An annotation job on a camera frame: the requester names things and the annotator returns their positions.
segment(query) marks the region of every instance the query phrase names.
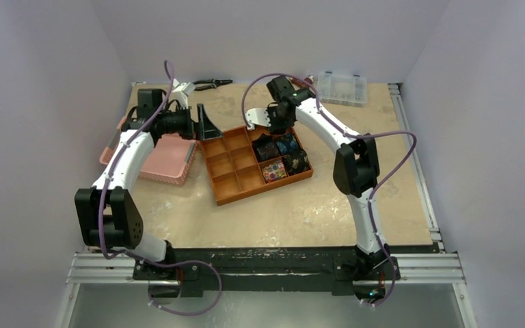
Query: gray wall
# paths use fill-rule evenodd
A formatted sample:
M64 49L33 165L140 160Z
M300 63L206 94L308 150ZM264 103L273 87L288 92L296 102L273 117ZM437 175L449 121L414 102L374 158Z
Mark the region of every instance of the gray wall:
M89 1L0 1L0 327L53 324L129 89Z
M525 1L450 1L403 100L482 327L525 327Z
M448 0L92 0L134 81L331 69L401 82Z

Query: wooden tray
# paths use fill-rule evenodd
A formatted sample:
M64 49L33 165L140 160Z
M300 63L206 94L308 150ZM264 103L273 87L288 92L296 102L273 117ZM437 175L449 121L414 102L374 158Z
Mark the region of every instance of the wooden tray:
M248 131L242 126L224 131L223 138L200 143L218 206L289 185L313 175L313 167L309 163L310 169L305 172L265 182L262 167L281 159L282 156L261 163L256 160L252 141L257 140L263 133L269 134L265 128L258 127L254 131ZM299 147L303 149L295 130L290 128L286 133L292 133Z

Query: black tool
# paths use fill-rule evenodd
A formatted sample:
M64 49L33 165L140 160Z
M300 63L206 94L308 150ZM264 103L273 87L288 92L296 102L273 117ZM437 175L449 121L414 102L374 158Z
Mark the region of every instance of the black tool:
M231 84L232 80L208 79L208 80L194 81L193 83L196 85L196 88L194 89L194 91L204 91L208 89L216 89L217 87L221 85Z

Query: wooden tabletop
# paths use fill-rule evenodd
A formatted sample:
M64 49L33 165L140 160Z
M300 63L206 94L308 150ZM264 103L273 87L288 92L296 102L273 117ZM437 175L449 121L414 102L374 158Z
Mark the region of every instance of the wooden tabletop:
M136 85L128 108L136 105ZM211 121L221 130L244 125L240 113L246 85L225 85L193 92L189 97L196 120L196 104L204 103ZM246 109L272 101L265 85L255 85ZM368 104L346 107L323 104L339 120L360 133L399 129L386 84L369 84ZM197 152L186 183L179 187L138 178L133 197L144 229L168 239L175 247L341 246L355 244L353 217L346 196L332 180L334 155L311 131L295 124L300 142L313 165L312 178L223 206L214 200L204 157ZM377 140L382 178L404 156L401 136ZM411 163L406 163L377 193L381 224L390 245L429 245L422 201Z

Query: purple cable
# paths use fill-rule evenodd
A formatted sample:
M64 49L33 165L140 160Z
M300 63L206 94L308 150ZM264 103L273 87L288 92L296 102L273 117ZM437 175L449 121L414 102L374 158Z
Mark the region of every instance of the purple cable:
M151 260L147 260L145 258L142 258L140 256L137 256L133 253L130 253L128 251L117 251L113 254L108 254L107 252L107 246L105 244L105 236L103 234L103 210L105 208L105 197L107 195L107 188L109 186L109 183L111 181L111 177L113 176L113 172L116 170L116 165L119 163L120 159L122 158L122 155L124 154L125 150L130 146L131 142L135 140L135 138L145 129L148 127L148 125L152 124L152 121L154 121L154 119L158 116L158 114L164 109L164 106L166 106L166 104L168 103L168 98L170 97L170 94L172 94L172 86L173 86L173 83L174 83L174 68L170 68L168 69L168 64L169 64L169 61L168 60L165 60L164 61L164 70L166 71L166 75L168 76L168 79L170 80L170 86L168 87L168 91L166 92L166 95L164 97L164 99L162 100L162 103L158 106L158 108L156 108L156 111L152 114L152 116L150 116L150 118L148 118L148 120L146 122L144 122L142 124L142 126L140 126L139 129L137 129L134 134L126 141L126 144L123 145L122 147L120 147L120 149L118 150L118 152L116 153L116 157L113 159L113 161L111 162L111 165L109 166L109 169L107 170L107 177L103 183L103 187L101 189L101 195L100 195L100 204L99 204L99 209L98 209L98 230L99 230L99 239L100 239L100 248L101 248L101 252L103 254L103 257L110 260L112 258L115 258L116 256L120 255L120 254L123 254L125 253L127 256L130 256L132 258L135 258L137 260L142 260L146 263L149 263L155 267L160 267L160 268L163 268L163 269L172 269L172 268L175 268L175 267L180 267L182 265L185 265L185 264L200 264L200 265L204 265L206 267L208 267L210 270L212 270L212 272L214 272L214 274L216 275L216 278L218 279L218 293L216 295L216 298L214 300L214 302L212 302L212 304L210 304L209 306L207 306L206 308L200 310L200 311L196 311L196 312L179 312L179 311L176 311L176 310L171 310L171 309L167 309L166 307L163 307L161 305L158 305L154 302L154 300L152 300L152 298L150 297L150 303L152 305L154 305L156 308L160 309L160 310L163 310L163 311L166 311L166 312L169 312L169 313L173 313L173 314L177 314L179 316L199 316L203 313L206 313L207 311L209 311L210 309L212 309L213 307L216 306L216 304L218 303L218 301L220 300L220 297L222 296L222 279L220 278L220 274L216 271L216 269L214 269L214 267L212 267L211 265L209 265L208 263L206 262L203 262L203 261L198 261L198 260L190 260L190 261L184 261L184 262L178 262L178 263L174 263L174 264L160 264L160 263L157 263L157 262L154 262L154 261L151 261Z
M401 159L401 161L399 161L399 163L391 170L390 173L388 173L383 179L381 179L381 181L379 181L379 183L373 188L373 190L369 194L369 197L367 198L367 200L368 200L367 210L369 212L369 221L371 222L371 226L373 228L373 234L375 235L375 240L377 241L377 244L379 244L379 247L381 248L383 254L386 256L387 260L389 261L389 263L392 265L392 267L395 270L396 265L393 262L393 259L391 258L391 255L386 251L385 247L383 246L383 242L381 241L381 238L378 235L377 224L375 223L375 217L373 216L373 208L372 208L371 204L372 204L373 198L375 197L375 193L379 190L379 188L384 183L386 183L386 181L389 180L397 172L397 170L399 170L399 168L403 164L405 164L405 162L409 159L409 157L412 155L412 153L416 149L416 144L418 143L418 139L417 139L416 135L413 134L413 132L407 131L407 130L398 130L398 131L390 131L390 132L384 132L384 133L375 133L373 135L352 135L351 133L347 133L344 128L342 128L341 126L337 125L337 123L335 123L335 121L333 121L329 116L327 116L325 113L323 113L323 110L321 108L321 100L319 99L319 92L317 91L315 86L313 86L313 84L310 84L309 82L304 81L303 79L299 79L298 77L296 77L294 75L285 74L285 73L264 74L264 75L262 75L260 77L257 77L256 79L254 79L254 81L252 81L246 87L246 90L245 90L245 92L243 94L243 98L242 98L242 101L241 101L241 111L242 111L243 120L244 120L246 126L249 126L249 123L248 123L248 121L246 119L245 99L246 99L246 96L247 96L249 90L252 88L252 86L256 82L259 82L260 80L262 80L264 78L267 78L267 77L280 77L280 76L290 77L292 79L296 79L296 80L304 83L305 85L307 85L315 93L315 100L316 100L317 109L319 110L319 113L321 114L321 116L323 116L323 118L325 118L327 120L327 122L329 122L334 128L336 128L337 131L341 132L344 137L350 137L350 138L359 139L359 140L375 139L375 138L380 138L380 137L387 137L389 135L409 135L409 136L412 137L412 145L409 147L409 150L407 151L407 153L405 154L403 159ZM372 306L381 305L383 302L385 302L389 298L389 296L393 292L393 288L395 287L395 281L396 281L396 275L394 274L393 277L392 277L392 280L391 280L391 286L389 288L389 291L386 293L386 295L383 297L383 299L380 299L380 300L378 300L378 301L376 301L374 303L371 303Z

